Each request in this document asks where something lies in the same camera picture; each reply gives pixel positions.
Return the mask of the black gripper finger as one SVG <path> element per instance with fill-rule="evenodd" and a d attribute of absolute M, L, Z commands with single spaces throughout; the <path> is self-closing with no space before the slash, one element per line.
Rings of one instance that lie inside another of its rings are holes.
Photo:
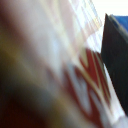
<path fill-rule="evenodd" d="M 128 115 L 128 16 L 105 15 L 101 57 Z"/>

